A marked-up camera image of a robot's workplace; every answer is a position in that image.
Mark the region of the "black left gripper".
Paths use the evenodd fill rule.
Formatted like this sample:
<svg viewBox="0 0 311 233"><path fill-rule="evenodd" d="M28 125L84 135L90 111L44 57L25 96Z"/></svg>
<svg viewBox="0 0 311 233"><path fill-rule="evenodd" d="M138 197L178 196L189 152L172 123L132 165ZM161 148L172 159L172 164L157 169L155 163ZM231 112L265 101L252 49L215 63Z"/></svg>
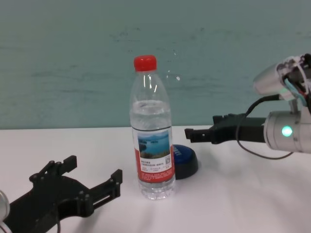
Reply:
<svg viewBox="0 0 311 233"><path fill-rule="evenodd" d="M49 161L29 177L32 189L10 203L4 224L13 233L46 233L68 217L89 217L99 208L121 195L122 170L91 189L79 181L62 176L77 168L77 157L63 162Z"/></svg>

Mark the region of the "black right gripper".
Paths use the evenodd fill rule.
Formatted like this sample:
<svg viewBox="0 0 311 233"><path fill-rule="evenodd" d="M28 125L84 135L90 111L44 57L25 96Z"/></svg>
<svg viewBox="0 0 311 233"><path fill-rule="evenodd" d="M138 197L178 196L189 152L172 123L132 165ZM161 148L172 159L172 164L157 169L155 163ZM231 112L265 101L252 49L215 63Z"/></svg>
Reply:
<svg viewBox="0 0 311 233"><path fill-rule="evenodd" d="M186 128L185 136L191 143L220 144L226 141L236 141L236 128L241 118L240 114L216 115L213 116L213 126L210 129ZM264 123L263 117L247 117L239 127L239 140L264 143Z"/></svg>

